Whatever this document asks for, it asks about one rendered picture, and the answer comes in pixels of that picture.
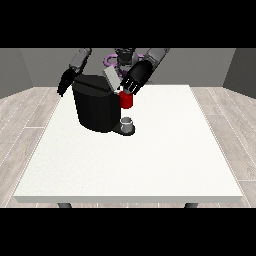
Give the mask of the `red pod holder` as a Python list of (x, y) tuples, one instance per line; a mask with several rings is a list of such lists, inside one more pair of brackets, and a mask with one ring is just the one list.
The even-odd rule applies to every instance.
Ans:
[(133, 94), (127, 94), (123, 91), (119, 93), (120, 107), (123, 109), (129, 109), (133, 106)]

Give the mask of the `black coffee machine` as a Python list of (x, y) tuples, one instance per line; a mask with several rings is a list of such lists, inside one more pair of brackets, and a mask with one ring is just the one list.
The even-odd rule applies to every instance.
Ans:
[(104, 76), (78, 75), (72, 84), (72, 91), (82, 126), (100, 133), (116, 132), (123, 136), (135, 133), (133, 124), (124, 131), (120, 97), (111, 90)]

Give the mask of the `pale grey machine lid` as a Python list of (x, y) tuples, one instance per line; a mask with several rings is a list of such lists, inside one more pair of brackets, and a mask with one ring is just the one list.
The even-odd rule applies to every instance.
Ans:
[(120, 86), (120, 79), (113, 66), (109, 66), (103, 70), (103, 75), (107, 79), (107, 82), (112, 91), (116, 91)]

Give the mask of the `small grey cup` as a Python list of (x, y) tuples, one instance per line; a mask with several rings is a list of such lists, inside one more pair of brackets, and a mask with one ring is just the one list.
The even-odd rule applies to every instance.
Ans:
[(124, 133), (129, 133), (132, 131), (133, 129), (133, 121), (130, 117), (123, 117), (121, 120), (120, 120), (120, 123), (121, 123), (121, 130), (124, 132)]

